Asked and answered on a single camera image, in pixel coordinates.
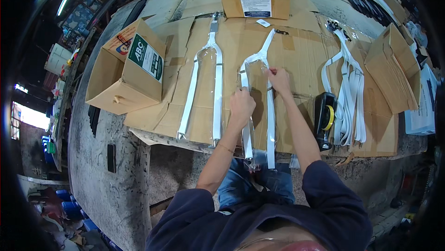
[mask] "yellow tape roll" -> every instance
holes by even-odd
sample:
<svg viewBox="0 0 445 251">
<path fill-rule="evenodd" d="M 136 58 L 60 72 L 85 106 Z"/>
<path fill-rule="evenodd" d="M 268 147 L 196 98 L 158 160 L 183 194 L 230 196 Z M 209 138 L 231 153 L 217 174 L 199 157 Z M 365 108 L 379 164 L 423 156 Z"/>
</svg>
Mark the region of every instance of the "yellow tape roll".
<svg viewBox="0 0 445 251">
<path fill-rule="evenodd" d="M 329 121 L 325 128 L 322 128 L 324 131 L 328 131 L 331 129 L 332 124 L 334 123 L 334 108 L 332 108 L 331 105 L 326 105 L 326 107 L 329 109 Z"/>
</svg>

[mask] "black tape dispenser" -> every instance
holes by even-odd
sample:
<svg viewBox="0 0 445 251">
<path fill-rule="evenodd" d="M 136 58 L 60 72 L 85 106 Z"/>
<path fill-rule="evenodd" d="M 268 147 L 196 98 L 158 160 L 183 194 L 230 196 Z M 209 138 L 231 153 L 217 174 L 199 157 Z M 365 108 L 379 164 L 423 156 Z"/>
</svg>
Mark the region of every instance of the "black tape dispenser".
<svg viewBox="0 0 445 251">
<path fill-rule="evenodd" d="M 330 92 L 323 92 L 315 98 L 314 137 L 320 151 L 331 149 L 332 144 L 327 140 L 334 124 L 337 98 Z"/>
</svg>

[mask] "person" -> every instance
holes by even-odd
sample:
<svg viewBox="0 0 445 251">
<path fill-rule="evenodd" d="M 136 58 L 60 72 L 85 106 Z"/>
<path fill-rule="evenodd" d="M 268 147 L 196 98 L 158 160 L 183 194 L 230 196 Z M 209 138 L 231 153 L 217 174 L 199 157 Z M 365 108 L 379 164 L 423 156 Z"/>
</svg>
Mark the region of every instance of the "person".
<svg viewBox="0 0 445 251">
<path fill-rule="evenodd" d="M 255 175 L 259 191 L 233 158 L 255 101 L 246 88 L 230 98 L 227 129 L 204 166 L 196 188 L 175 194 L 146 240 L 146 250 L 362 251 L 372 225 L 361 199 L 320 158 L 315 138 L 294 102 L 284 69 L 266 72 L 286 106 L 289 128 L 303 173 L 308 206 L 294 205 L 288 166 Z M 218 191 L 219 211 L 212 196 Z"/>
</svg>

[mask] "mobile phone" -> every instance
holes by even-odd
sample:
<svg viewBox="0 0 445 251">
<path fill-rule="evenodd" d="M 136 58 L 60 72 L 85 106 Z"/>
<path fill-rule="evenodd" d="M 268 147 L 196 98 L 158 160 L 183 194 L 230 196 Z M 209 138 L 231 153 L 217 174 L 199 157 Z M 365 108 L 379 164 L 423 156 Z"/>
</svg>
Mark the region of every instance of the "mobile phone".
<svg viewBox="0 0 445 251">
<path fill-rule="evenodd" d="M 108 170 L 112 173 L 116 172 L 116 146 L 108 144 L 107 147 Z"/>
</svg>

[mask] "white suspenders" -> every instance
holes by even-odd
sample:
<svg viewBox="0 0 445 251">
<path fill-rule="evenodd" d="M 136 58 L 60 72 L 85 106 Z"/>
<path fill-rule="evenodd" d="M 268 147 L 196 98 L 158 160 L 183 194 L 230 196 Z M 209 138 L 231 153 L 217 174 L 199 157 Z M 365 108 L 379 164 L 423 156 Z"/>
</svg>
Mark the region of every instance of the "white suspenders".
<svg viewBox="0 0 445 251">
<path fill-rule="evenodd" d="M 223 53 L 220 47 L 216 44 L 215 34 L 218 32 L 218 17 L 219 14 L 213 15 L 212 23 L 210 24 L 209 40 L 207 44 L 199 50 L 194 57 L 193 73 L 190 82 L 189 92 L 187 94 L 186 105 L 184 112 L 182 113 L 181 124 L 177 134 L 177 139 L 185 138 L 187 131 L 188 121 L 190 118 L 190 111 L 193 105 L 193 98 L 196 90 L 197 73 L 199 69 L 199 62 L 197 55 L 204 49 L 214 48 L 216 50 L 216 70 L 215 70 L 215 90 L 214 90 L 214 103 L 213 103 L 213 146 L 216 146 L 221 139 L 221 113 L 223 105 Z"/>
<path fill-rule="evenodd" d="M 343 81 L 341 83 L 340 92 L 337 100 L 336 118 L 334 120 L 334 145 L 351 145 L 353 139 L 353 119 L 356 109 L 356 131 L 354 140 L 361 144 L 366 141 L 366 129 L 364 125 L 363 111 L 363 89 L 364 75 L 359 63 L 354 60 L 353 56 L 346 46 L 346 36 L 339 29 L 333 31 L 339 38 L 341 43 L 340 52 L 329 59 L 321 70 L 321 80 L 326 92 L 331 92 L 331 85 L 327 78 L 326 67 L 333 64 L 340 58 L 343 58 L 341 73 Z M 349 73 L 349 66 L 353 67 L 353 71 Z"/>
<path fill-rule="evenodd" d="M 239 71 L 241 75 L 241 85 L 243 87 L 249 86 L 249 79 L 246 72 L 246 65 L 257 60 L 261 60 L 267 68 L 269 68 L 269 63 L 267 62 L 267 50 L 272 38 L 274 37 L 275 29 L 272 29 L 264 42 L 261 50 L 253 54 L 244 60 Z M 246 159 L 252 158 L 252 140 L 251 140 L 251 123 L 248 124 L 242 130 L 242 143 L 244 146 L 244 153 Z M 272 85 L 270 81 L 267 81 L 267 167 L 269 169 L 275 168 L 275 107 L 274 107 L 274 96 L 272 91 Z"/>
</svg>

